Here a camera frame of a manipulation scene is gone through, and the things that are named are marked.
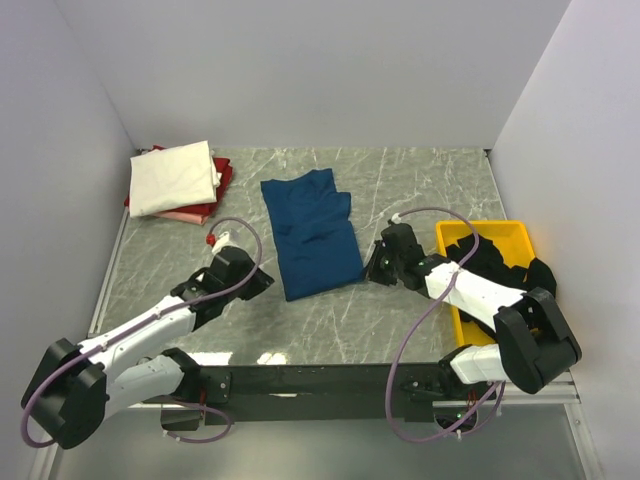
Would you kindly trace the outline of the blue t shirt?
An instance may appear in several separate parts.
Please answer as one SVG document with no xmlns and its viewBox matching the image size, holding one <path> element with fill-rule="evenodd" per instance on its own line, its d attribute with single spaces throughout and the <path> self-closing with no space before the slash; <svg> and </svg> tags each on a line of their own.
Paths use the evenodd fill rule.
<svg viewBox="0 0 640 480">
<path fill-rule="evenodd" d="M 362 279 L 351 194 L 337 190 L 332 169 L 263 181 L 261 192 L 288 302 Z"/>
</svg>

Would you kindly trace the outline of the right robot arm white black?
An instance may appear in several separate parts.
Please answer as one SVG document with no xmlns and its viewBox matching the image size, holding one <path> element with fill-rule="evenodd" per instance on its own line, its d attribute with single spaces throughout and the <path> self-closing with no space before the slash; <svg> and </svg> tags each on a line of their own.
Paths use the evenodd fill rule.
<svg viewBox="0 0 640 480">
<path fill-rule="evenodd" d="M 470 315 L 494 334 L 492 344 L 464 345 L 440 362 L 439 387 L 460 399 L 475 384 L 505 382 L 535 394 L 582 359 L 582 349 L 555 297 L 546 289 L 503 286 L 453 260 L 426 254 L 412 227 L 388 226 L 366 266 L 369 281 L 401 283 Z"/>
</svg>

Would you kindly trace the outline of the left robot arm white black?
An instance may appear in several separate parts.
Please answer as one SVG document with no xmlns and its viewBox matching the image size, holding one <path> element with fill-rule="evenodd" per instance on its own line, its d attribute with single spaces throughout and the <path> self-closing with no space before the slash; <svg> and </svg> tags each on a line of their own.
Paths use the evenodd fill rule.
<svg viewBox="0 0 640 480">
<path fill-rule="evenodd" d="M 102 335 L 61 338 L 44 352 L 21 399 L 20 434 L 32 448 L 71 449 L 127 407 L 158 396 L 186 405 L 199 393 L 200 365 L 173 348 L 145 355 L 195 332 L 236 299 L 248 301 L 274 280 L 242 249 L 226 246 L 207 267 L 156 305 Z"/>
</svg>

